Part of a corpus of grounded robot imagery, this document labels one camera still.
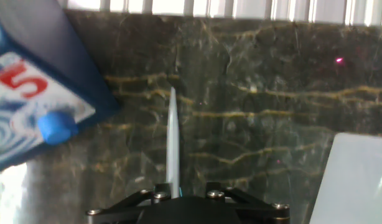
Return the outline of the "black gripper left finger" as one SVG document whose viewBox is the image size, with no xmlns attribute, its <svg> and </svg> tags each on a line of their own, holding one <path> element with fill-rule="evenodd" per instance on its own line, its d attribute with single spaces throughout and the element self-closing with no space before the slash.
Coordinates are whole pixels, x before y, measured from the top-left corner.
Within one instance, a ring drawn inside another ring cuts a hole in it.
<svg viewBox="0 0 382 224">
<path fill-rule="evenodd" d="M 152 190 L 140 190 L 109 208 L 88 210 L 87 224 L 136 223 L 151 205 L 170 200 L 169 183 L 156 184 Z"/>
</svg>

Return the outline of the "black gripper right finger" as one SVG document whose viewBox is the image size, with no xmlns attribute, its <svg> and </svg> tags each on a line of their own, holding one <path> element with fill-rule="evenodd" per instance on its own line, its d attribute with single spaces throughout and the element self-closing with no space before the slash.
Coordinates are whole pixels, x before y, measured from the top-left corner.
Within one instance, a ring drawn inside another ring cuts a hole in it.
<svg viewBox="0 0 382 224">
<path fill-rule="evenodd" d="M 290 224 L 288 204 L 269 204 L 240 189 L 222 187 L 219 182 L 206 183 L 205 198 L 221 202 L 241 223 Z"/>
</svg>

